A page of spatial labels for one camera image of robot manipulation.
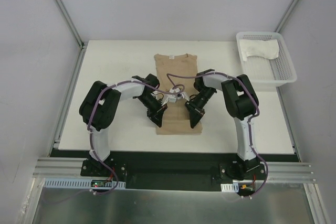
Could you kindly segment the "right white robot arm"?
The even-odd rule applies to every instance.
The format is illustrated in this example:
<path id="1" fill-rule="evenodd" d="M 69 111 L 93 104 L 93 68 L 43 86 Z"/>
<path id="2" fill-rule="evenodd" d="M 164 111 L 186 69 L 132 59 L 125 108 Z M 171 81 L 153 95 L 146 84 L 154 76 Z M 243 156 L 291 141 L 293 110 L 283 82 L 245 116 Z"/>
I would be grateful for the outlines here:
<path id="1" fill-rule="evenodd" d="M 245 74 L 229 77 L 208 69 L 196 75 L 194 88 L 198 94 L 185 103 L 191 128 L 196 127 L 205 114 L 204 106 L 217 91 L 224 96 L 225 107 L 234 119 L 237 134 L 237 158 L 225 174 L 236 180 L 250 178 L 260 165 L 254 145 L 254 118 L 260 114 L 256 92 Z"/>

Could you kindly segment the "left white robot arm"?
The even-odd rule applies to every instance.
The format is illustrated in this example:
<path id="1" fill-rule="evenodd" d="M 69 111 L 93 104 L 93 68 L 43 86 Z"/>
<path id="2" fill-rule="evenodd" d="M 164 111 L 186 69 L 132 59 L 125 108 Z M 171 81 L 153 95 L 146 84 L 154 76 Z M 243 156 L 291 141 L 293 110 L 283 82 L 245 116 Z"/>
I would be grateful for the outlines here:
<path id="1" fill-rule="evenodd" d="M 162 119 L 167 105 L 162 105 L 153 92 L 159 86 L 156 76 L 133 76 L 112 86 L 96 81 L 79 108 L 79 114 L 87 125 L 90 134 L 90 156 L 95 160 L 92 169 L 99 176 L 110 173 L 111 164 L 106 159 L 110 156 L 108 127 L 114 120 L 119 102 L 138 99 L 147 108 L 147 117 L 156 126 L 162 126 Z"/>

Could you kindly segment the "beige t shirt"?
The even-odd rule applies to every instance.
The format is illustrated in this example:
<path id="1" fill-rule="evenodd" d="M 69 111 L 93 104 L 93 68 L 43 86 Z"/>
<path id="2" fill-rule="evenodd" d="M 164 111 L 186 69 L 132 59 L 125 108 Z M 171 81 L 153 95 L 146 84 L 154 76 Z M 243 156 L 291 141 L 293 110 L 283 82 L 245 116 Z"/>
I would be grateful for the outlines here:
<path id="1" fill-rule="evenodd" d="M 197 56 L 184 54 L 179 56 L 154 56 L 156 74 L 160 82 L 160 89 L 169 91 L 175 84 L 185 86 L 187 95 L 197 94 L 194 79 L 198 73 Z M 185 99 L 169 102 L 163 114 L 162 126 L 156 129 L 157 135 L 198 135 L 203 127 L 198 123 L 194 128 L 190 126 L 190 116 L 185 107 Z"/>

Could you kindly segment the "white plastic basket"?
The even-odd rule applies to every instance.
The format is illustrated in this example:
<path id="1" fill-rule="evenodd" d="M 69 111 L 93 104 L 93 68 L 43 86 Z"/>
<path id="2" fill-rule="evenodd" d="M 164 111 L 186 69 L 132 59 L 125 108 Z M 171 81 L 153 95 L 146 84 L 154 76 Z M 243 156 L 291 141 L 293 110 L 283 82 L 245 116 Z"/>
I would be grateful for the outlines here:
<path id="1" fill-rule="evenodd" d="M 297 81 L 297 74 L 281 34 L 246 31 L 236 35 L 243 73 L 256 90 L 271 90 Z"/>

